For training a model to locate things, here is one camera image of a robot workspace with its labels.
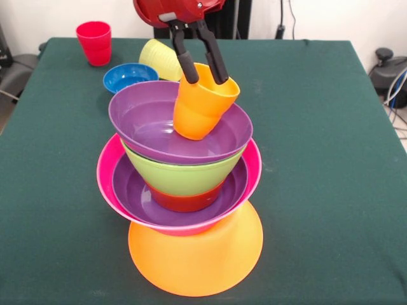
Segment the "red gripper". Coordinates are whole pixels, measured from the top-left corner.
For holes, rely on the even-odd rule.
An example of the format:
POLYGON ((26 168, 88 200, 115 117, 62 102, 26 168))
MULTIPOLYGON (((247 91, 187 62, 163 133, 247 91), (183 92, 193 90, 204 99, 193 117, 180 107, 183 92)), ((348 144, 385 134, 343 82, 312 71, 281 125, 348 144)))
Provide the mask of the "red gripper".
POLYGON ((197 35, 206 49, 208 65, 216 84, 221 85, 228 80, 228 72, 224 64, 216 37, 203 20, 206 13, 219 11, 225 0, 134 0, 134 8, 139 17, 155 28, 170 27, 172 45, 183 74, 189 84, 199 80, 197 70, 190 52, 185 48, 184 38, 186 24, 196 22, 197 35))

